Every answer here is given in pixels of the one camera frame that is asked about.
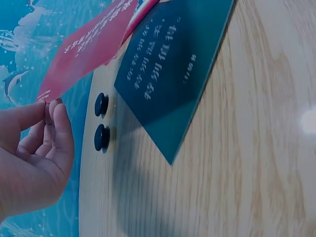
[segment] hand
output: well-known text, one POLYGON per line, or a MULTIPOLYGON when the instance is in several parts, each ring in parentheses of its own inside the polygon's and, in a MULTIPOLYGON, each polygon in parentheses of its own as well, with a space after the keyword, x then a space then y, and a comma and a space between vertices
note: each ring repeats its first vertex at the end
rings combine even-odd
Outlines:
POLYGON ((53 205, 73 160, 71 124, 60 99, 0 111, 0 222, 53 205))

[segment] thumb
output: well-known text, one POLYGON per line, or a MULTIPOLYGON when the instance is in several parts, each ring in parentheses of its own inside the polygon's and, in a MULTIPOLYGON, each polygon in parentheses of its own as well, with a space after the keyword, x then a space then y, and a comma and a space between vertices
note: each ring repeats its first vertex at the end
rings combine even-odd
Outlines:
POLYGON ((45 101, 40 100, 35 104, 8 109, 5 112, 15 118, 19 123, 20 130, 24 131, 44 118, 45 101))

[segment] wooden board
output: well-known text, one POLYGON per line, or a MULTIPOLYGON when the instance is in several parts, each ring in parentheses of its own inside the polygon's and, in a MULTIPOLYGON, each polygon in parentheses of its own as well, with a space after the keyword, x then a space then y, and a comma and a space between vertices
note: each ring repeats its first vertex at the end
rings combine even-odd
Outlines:
POLYGON ((237 2, 173 166, 114 90, 119 61, 98 68, 80 236, 316 236, 316 135, 302 124, 316 103, 315 9, 311 0, 237 2), (104 118, 94 115, 100 92, 110 97, 104 118), (100 123, 114 134, 105 154, 93 145, 100 123))

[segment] finger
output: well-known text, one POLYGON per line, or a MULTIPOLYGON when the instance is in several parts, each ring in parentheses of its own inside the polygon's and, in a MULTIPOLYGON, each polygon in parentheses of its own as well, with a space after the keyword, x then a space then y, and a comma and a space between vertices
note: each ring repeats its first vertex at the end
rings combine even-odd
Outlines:
POLYGON ((50 153, 52 160, 69 177, 75 155, 74 138, 69 117, 64 104, 58 104, 54 110, 53 122, 55 124, 54 152, 50 153))
POLYGON ((31 127, 29 134, 23 138, 18 145, 16 151, 17 157, 27 161, 30 154, 36 152, 36 150, 43 144, 44 127, 44 120, 31 127))
POLYGON ((56 100, 53 100, 52 102, 50 102, 49 105, 46 105, 45 108, 45 121, 48 125, 52 125, 53 124, 53 116, 54 116, 54 110, 56 108, 57 105, 62 104, 63 101, 61 98, 58 98, 56 100))
POLYGON ((35 104, 8 109, 5 112, 16 118, 20 125, 20 130, 24 131, 44 118, 44 110, 45 101, 40 100, 35 104))
POLYGON ((45 157, 48 152, 52 149, 53 144, 53 126, 46 125, 44 129, 44 138, 42 144, 35 152, 35 155, 45 157))

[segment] blue wallpaper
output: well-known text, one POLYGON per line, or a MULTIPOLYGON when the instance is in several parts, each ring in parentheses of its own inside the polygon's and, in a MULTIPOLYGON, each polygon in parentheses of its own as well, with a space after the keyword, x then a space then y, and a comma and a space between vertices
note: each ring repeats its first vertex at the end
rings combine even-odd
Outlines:
MULTIPOLYGON (((0 7, 0 108, 34 102, 63 39, 99 14, 110 0, 3 0, 0 7), (21 82, 6 87, 9 77, 21 82)), ((0 237, 77 237, 80 159, 92 73, 62 98, 75 138, 76 158, 66 190, 50 208, 15 216, 0 226, 0 237)))

